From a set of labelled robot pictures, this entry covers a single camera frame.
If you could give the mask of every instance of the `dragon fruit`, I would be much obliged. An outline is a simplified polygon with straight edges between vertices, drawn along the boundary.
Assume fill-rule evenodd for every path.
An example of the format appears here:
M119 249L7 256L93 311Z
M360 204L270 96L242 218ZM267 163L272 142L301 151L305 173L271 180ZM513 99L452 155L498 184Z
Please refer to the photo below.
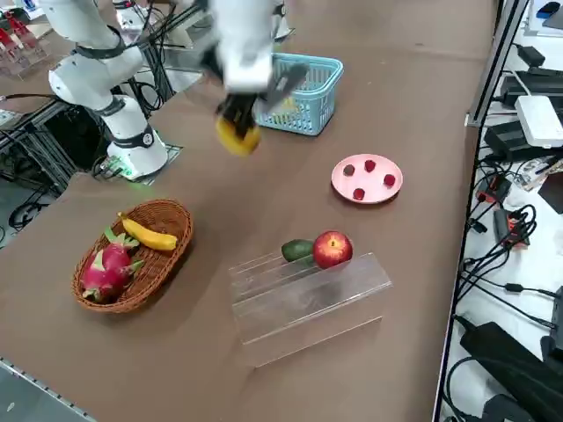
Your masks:
M116 236L106 230L110 244L101 251L92 254L86 263L82 278L83 298L96 303L114 302L127 288L129 278L142 265L142 261L132 262L128 250L139 243L130 240L125 234Z

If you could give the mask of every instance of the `blue plastic basket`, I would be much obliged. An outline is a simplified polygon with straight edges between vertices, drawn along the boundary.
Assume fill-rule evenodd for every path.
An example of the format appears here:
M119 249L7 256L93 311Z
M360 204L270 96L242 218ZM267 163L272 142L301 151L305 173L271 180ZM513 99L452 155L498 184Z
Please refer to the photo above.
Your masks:
M334 114L336 84L344 72L344 65L336 59L310 55L274 54L274 74L296 63L309 66L307 79L287 101L271 113L255 116L263 127L315 136L321 133Z

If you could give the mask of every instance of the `pink plate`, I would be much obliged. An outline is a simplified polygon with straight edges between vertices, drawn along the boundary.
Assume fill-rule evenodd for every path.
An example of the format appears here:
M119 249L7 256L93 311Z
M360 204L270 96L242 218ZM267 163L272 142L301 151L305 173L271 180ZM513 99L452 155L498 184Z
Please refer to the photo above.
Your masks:
M372 172L365 170L366 160L376 164ZM352 164L355 168L354 175L344 174L344 167ZM395 177L395 183L389 187L384 184L385 175ZM344 158L333 170L333 186L336 191L347 200L358 204L377 204L395 196L403 185L403 173L390 159L373 154L358 154ZM354 190L360 188L365 192L363 200L354 198Z

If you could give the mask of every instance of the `wicker basket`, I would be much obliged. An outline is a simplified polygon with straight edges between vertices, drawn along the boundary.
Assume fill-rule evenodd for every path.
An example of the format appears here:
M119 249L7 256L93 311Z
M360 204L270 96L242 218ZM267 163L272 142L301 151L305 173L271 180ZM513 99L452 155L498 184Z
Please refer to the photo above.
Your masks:
M147 229L176 236L178 238L176 249L174 251L154 251L141 244L135 250L133 258L144 260L144 265L135 273L131 285L117 302L102 305L87 301L82 297L84 289L80 282L88 258L93 252L99 251L109 244L106 237L101 236L80 260L72 281L74 296L87 309L97 312L124 313L139 308L165 282L192 238L193 226L190 213L175 200L151 200L137 205L128 211L126 216ZM113 223L112 230L116 235L125 231L119 219Z

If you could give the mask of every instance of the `red apple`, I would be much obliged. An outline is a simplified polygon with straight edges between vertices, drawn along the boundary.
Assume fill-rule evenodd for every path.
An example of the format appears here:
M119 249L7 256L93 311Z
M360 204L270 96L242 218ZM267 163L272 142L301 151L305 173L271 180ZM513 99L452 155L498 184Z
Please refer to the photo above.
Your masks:
M313 258L320 268L336 266L352 258L352 243L338 231L327 231L313 244Z

